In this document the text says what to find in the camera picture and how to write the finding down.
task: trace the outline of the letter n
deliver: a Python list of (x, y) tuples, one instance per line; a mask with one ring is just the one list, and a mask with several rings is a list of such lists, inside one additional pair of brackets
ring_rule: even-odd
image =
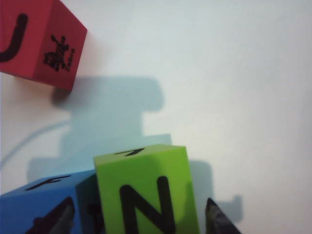
[(157, 179), (157, 187), (161, 213), (159, 213), (153, 206), (151, 206), (130, 185), (123, 185), (120, 188), (119, 192), (126, 234), (139, 233), (135, 208), (139, 209), (163, 233), (175, 233), (176, 225), (167, 177), (159, 177)]

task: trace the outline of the red cube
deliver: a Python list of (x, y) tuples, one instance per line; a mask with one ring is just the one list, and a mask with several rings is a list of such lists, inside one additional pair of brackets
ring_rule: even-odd
[(0, 0), (0, 71), (72, 90), (86, 33), (59, 0)]

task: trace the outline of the white surface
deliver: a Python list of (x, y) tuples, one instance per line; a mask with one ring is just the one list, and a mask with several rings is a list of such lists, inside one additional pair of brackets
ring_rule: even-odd
[(64, 0), (88, 28), (73, 92), (2, 75), (1, 192), (92, 156), (188, 147), (243, 233), (310, 233), (310, 0)]

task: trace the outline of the green cube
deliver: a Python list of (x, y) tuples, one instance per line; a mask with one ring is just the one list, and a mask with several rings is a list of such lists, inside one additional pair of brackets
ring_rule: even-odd
[(199, 233), (185, 147), (153, 145), (94, 162), (107, 234)]

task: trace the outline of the alphabet block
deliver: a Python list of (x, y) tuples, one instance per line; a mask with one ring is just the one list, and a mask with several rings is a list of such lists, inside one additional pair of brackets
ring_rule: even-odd
[(199, 233), (185, 147), (153, 145), (94, 163), (107, 234)]
[(0, 9), (0, 71), (71, 90), (87, 29), (59, 0), (1, 0)]
[(104, 233), (95, 171), (44, 178), (0, 196), (0, 233)]

